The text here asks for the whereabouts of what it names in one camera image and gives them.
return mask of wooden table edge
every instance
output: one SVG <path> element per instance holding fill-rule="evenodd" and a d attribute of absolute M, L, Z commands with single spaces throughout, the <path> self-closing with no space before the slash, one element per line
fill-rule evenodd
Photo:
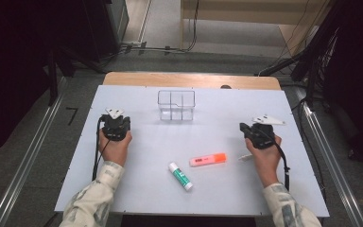
<path fill-rule="evenodd" d="M 232 89 L 281 90 L 278 79 L 274 77 L 204 73 L 110 72 L 105 76 L 103 84 L 196 88 L 220 88 L 222 85 L 229 85 Z"/>

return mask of white tabletop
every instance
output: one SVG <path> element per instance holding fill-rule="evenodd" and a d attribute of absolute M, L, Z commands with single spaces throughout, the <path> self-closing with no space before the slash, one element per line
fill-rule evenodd
<path fill-rule="evenodd" d="M 161 121 L 157 105 L 160 88 L 99 86 L 72 163 L 63 183 L 55 211 L 91 181 L 95 157 L 95 131 L 106 108 L 125 110 L 131 119 L 126 172 L 114 195 L 111 211 L 123 214 L 185 216 L 269 215 L 262 185 L 252 160 L 239 161 L 248 154 L 239 123 L 252 125 L 255 116 L 268 114 L 285 121 L 274 126 L 283 138 L 290 169 L 290 193 L 318 217 L 328 217 L 319 185 L 283 91 L 198 89 L 193 121 Z M 225 152 L 224 164 L 190 167 L 189 159 Z M 175 162 L 194 185 L 190 191 L 168 170 Z M 284 181 L 282 162 L 278 176 Z"/>

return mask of clear plastic container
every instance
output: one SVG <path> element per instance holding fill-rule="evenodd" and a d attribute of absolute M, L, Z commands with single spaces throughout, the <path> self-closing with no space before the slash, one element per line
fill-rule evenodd
<path fill-rule="evenodd" d="M 161 120 L 193 120 L 196 106 L 194 91 L 159 91 Z"/>

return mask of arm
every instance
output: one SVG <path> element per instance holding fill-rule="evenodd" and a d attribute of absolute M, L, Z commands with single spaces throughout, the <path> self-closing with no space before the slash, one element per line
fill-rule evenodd
<path fill-rule="evenodd" d="M 275 141 L 280 145 L 282 139 L 275 135 Z M 285 187 L 279 183 L 276 168 L 281 156 L 276 146 L 257 149 L 248 138 L 246 138 L 246 146 L 254 156 L 255 168 L 264 186 L 263 193 L 275 225 L 320 226 L 320 222 L 314 213 L 297 204 Z"/>
<path fill-rule="evenodd" d="M 105 162 L 96 179 L 66 205 L 60 226 L 105 226 L 113 194 L 123 176 L 131 133 L 120 142 L 108 141 L 99 132 L 99 151 Z"/>

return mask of shirt cuff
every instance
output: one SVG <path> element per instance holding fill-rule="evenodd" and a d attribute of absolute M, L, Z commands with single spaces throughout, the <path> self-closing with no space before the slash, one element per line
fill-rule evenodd
<path fill-rule="evenodd" d="M 125 168 L 121 165 L 116 164 L 111 161 L 105 161 L 104 165 L 101 167 L 96 181 L 104 183 L 109 186 L 112 190 L 115 190 L 122 179 Z"/>
<path fill-rule="evenodd" d="M 269 210 L 272 213 L 272 215 L 275 214 L 275 212 L 281 208 L 279 202 L 280 193 L 286 193 L 287 196 L 291 197 L 282 183 L 273 183 L 268 187 L 264 188 L 263 190 L 265 200 L 267 201 Z"/>

